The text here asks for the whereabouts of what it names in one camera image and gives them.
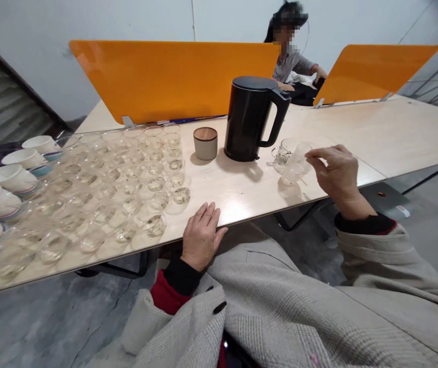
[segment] orange desk divider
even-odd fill
[[[232,80],[271,78],[279,47],[270,43],[85,41],[77,61],[123,124],[227,114]]]
[[[438,45],[355,45],[338,56],[314,105],[382,99],[394,94],[438,51]]]

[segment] wooden lid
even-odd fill
[[[217,130],[209,127],[198,128],[193,132],[193,137],[202,142],[213,141],[215,138],[217,138]]]

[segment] table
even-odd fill
[[[263,139],[270,132],[276,109],[272,108]],[[326,197],[314,171],[297,185],[279,183],[271,163],[271,148],[260,148],[260,159],[240,163],[225,156],[226,118],[181,125],[186,172],[192,177],[191,200],[179,215],[167,215],[168,226],[158,239],[135,237],[126,248],[103,246],[96,255],[82,260],[72,252],[54,267],[36,262],[0,290],[55,274],[90,267],[180,239],[188,218],[204,202],[221,208],[219,226],[258,218]],[[212,126],[219,136],[219,152],[210,162],[194,154],[193,131]],[[77,133],[122,128],[100,101]],[[345,144],[359,159],[357,184],[366,186],[387,178],[438,164],[438,107],[394,96],[386,102],[366,102],[321,109],[291,105],[276,145],[286,137],[298,136],[314,147]]]

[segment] desk divider bracket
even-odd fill
[[[314,108],[320,108],[322,106],[322,103],[325,101],[324,98],[320,99],[319,102],[314,106]]]
[[[387,101],[387,99],[388,99],[389,97],[391,97],[392,95],[393,95],[393,93],[392,93],[392,92],[389,92],[389,93],[386,95],[386,97],[381,98],[378,102],[384,102],[384,101]]]
[[[122,120],[123,120],[123,125],[125,125],[125,128],[135,128],[135,124],[133,123],[130,116],[128,115],[122,116]]]

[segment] white wall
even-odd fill
[[[0,0],[0,56],[68,121],[99,96],[71,39],[193,41],[190,0]]]
[[[71,120],[87,115],[99,98],[67,47],[71,39],[193,41],[194,19],[197,41],[263,42],[282,2],[193,0],[192,13],[192,0],[0,0],[0,55]],[[438,44],[438,0],[301,2],[309,13],[304,56],[327,72],[349,43]],[[294,39],[301,52],[307,37],[304,26]],[[414,79],[436,69],[438,54]]]

